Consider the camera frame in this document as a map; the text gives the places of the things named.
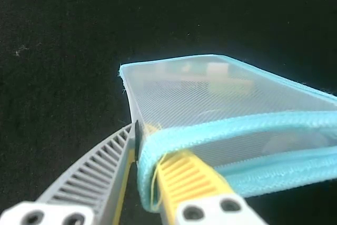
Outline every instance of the mounting hole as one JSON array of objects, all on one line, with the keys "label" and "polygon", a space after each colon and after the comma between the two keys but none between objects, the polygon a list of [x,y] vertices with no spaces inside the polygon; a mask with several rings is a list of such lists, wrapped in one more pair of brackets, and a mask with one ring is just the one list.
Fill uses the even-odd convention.
[{"label": "mounting hole", "polygon": [[30,212],[27,214],[23,220],[22,220],[22,225],[38,225],[41,223],[43,219],[43,212],[35,210],[33,212]]},{"label": "mounting hole", "polygon": [[200,220],[204,217],[204,211],[198,207],[186,207],[183,211],[186,220]]},{"label": "mounting hole", "polygon": [[74,213],[68,216],[63,225],[83,225],[84,224],[84,216],[80,213]]},{"label": "mounting hole", "polygon": [[235,212],[241,210],[240,205],[236,201],[229,199],[221,201],[220,206],[225,212]]}]

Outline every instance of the light blue zipper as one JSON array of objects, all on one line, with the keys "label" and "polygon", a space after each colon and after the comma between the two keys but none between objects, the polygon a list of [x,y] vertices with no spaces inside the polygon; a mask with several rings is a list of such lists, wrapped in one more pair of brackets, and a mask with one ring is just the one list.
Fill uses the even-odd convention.
[{"label": "light blue zipper", "polygon": [[337,147],[293,151],[215,168],[244,197],[337,178]]}]

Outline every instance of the clear mesh pouch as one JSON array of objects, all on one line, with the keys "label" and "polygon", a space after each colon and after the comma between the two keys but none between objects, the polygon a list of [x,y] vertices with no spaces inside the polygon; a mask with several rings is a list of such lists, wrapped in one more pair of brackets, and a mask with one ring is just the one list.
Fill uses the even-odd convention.
[{"label": "clear mesh pouch", "polygon": [[337,98],[222,55],[121,66],[143,131],[138,190],[160,157],[191,149],[252,196],[337,177]]}]

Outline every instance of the black fabric surface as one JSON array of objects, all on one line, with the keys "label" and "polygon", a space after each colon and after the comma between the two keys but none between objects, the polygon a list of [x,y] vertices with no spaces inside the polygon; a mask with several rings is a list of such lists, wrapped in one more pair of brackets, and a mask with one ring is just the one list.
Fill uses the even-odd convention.
[{"label": "black fabric surface", "polygon": [[[337,0],[0,0],[0,211],[130,122],[121,64],[226,54],[337,95],[336,31]],[[160,224],[135,179],[121,224]],[[332,223],[336,191],[248,201],[270,224]]]}]

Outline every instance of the blue fabric trim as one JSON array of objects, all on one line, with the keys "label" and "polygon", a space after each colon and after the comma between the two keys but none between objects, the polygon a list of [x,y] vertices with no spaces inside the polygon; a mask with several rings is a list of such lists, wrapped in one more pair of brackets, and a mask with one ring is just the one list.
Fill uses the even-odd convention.
[{"label": "blue fabric trim", "polygon": [[[137,182],[143,207],[147,211],[153,211],[150,210],[151,179],[157,161],[165,153],[255,132],[321,128],[331,129],[331,131],[336,129],[337,112],[282,112],[248,115],[160,130],[147,138],[138,163]],[[233,177],[232,183],[236,184],[240,180],[242,178]]]},{"label": "blue fabric trim", "polygon": [[276,154],[258,160],[215,169],[243,197],[337,178],[337,147]]}]

